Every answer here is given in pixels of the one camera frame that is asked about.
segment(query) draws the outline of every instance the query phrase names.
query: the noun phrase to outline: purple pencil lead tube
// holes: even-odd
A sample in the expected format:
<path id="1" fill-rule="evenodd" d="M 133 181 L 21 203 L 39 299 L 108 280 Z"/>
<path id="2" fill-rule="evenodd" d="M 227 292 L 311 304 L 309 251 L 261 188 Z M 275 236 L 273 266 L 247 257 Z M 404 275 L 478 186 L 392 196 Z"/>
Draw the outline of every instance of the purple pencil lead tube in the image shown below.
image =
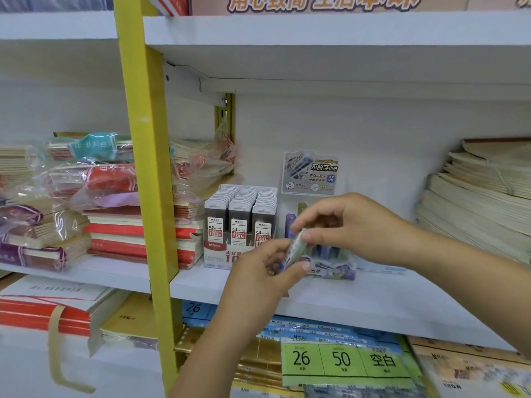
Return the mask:
<path id="1" fill-rule="evenodd" d="M 291 224 L 295 222 L 297 215 L 287 214 L 286 215 L 286 229 L 284 230 L 284 237 L 287 239 L 295 239 L 295 232 L 291 230 Z"/>

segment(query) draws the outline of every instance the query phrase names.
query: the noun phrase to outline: hand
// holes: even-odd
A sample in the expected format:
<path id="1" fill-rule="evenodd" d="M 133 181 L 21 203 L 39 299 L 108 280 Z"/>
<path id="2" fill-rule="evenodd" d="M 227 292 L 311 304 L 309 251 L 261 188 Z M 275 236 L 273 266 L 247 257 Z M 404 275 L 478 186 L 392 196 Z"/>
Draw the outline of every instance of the hand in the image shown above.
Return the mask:
<path id="1" fill-rule="evenodd" d="M 291 225 L 294 232 L 311 227 L 307 243 L 346 248 L 380 264 L 408 266 L 421 244 L 423 230 L 357 193 L 324 198 L 308 207 Z"/>
<path id="2" fill-rule="evenodd" d="M 310 264 L 295 263 L 282 273 L 269 271 L 279 263 L 291 240 L 268 241 L 242 256 L 233 264 L 214 315 L 218 327 L 230 328 L 230 334 L 249 342 L 268 324 L 282 296 L 310 270 Z"/>

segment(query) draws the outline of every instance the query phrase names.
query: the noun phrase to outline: person's right hand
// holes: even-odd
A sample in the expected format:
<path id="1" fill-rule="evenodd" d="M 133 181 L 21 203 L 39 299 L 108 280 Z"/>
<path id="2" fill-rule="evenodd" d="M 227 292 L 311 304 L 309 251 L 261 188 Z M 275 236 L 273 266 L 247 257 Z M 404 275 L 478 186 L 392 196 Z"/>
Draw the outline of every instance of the person's right hand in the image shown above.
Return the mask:
<path id="1" fill-rule="evenodd" d="M 319 200 L 304 210 L 291 230 L 311 244 L 340 247 L 374 263 L 408 266 L 425 232 L 357 193 Z"/>

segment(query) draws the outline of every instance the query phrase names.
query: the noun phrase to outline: forearm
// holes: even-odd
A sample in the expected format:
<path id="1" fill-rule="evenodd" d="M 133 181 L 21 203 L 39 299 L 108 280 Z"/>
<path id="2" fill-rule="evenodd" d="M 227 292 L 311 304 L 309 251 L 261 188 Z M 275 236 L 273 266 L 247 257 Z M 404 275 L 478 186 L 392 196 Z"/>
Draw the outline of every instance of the forearm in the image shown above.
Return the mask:
<path id="1" fill-rule="evenodd" d="M 422 231 L 409 267 L 531 357 L 531 269 L 460 241 Z"/>
<path id="2" fill-rule="evenodd" d="M 181 367 L 169 396 L 228 398 L 245 346 L 214 317 Z"/>

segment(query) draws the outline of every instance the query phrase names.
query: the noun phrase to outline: pink cardboard box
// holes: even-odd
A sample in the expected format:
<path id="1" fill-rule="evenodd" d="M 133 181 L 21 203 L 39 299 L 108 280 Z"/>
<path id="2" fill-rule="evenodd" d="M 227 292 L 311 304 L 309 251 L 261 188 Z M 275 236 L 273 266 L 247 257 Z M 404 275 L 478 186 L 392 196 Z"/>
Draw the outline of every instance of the pink cardboard box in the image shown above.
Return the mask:
<path id="1" fill-rule="evenodd" d="M 508 10 L 531 0 L 191 0 L 191 15 Z"/>

